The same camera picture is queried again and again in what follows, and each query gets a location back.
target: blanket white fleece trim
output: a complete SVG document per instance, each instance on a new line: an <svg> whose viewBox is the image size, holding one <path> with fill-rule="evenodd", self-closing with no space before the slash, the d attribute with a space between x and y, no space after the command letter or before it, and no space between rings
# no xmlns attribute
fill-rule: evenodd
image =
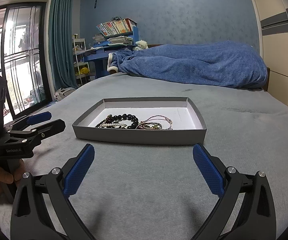
<svg viewBox="0 0 288 240"><path fill-rule="evenodd" d="M110 72L111 70L115 70L118 73L117 66L110 66L112 63L113 53L108 54L108 61L107 61L107 71Z"/></svg>

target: stack of books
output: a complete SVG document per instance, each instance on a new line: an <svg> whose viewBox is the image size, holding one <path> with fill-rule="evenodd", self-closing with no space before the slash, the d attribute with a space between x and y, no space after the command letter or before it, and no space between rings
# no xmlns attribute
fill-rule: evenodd
<svg viewBox="0 0 288 240"><path fill-rule="evenodd" d="M119 21L101 23L97 25L97 27L103 33L103 35L107 37L123 33L130 33L133 31L133 27L136 25L136 22L132 21L129 18L125 18Z"/></svg>
<svg viewBox="0 0 288 240"><path fill-rule="evenodd" d="M109 38L109 46L113 45L132 45L133 44L133 38L125 37L125 36L118 36L114 38Z"/></svg>
<svg viewBox="0 0 288 240"><path fill-rule="evenodd" d="M98 43L98 42L101 42L101 41L105 41L105 38L104 38L104 36L101 33L98 33L98 34L94 35L93 41L94 41L94 43Z"/></svg>

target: blue blanket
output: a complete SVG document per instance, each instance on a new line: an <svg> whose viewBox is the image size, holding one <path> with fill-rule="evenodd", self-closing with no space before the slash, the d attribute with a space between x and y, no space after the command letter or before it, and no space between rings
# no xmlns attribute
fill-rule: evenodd
<svg viewBox="0 0 288 240"><path fill-rule="evenodd" d="M233 41L121 50L109 56L108 71L112 69L170 82L230 88L260 88L267 80L267 68L258 53Z"/></svg>

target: gray bedsheet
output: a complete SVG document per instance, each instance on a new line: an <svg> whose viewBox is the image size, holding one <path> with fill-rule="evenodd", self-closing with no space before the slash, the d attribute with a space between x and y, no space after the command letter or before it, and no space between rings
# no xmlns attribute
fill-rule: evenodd
<svg viewBox="0 0 288 240"><path fill-rule="evenodd" d="M117 73L92 81L45 109L64 132L25 160L34 175L61 167L86 143L95 160L70 201L98 240L190 239L211 212L212 195L197 169L192 146L140 146L80 140L72 123L102 98L180 96L196 104L207 125L204 146L242 173L265 171L274 198L277 236L288 226L288 107L267 92L172 83ZM238 199L237 208L242 198ZM50 208L51 218L63 229ZM225 232L237 216L234 209ZM9 236L11 206L0 196L0 226Z"/></svg>

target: gray box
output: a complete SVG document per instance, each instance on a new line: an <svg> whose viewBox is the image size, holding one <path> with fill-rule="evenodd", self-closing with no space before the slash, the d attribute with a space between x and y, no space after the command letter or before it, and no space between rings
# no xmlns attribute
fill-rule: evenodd
<svg viewBox="0 0 288 240"><path fill-rule="evenodd" d="M139 122L153 115L164 115L173 122L173 130L131 130L95 128L108 114L135 115ZM166 121L163 128L169 127ZM100 100L72 124L80 139L148 145L194 145L203 143L206 134L204 119L186 97L105 98Z"/></svg>

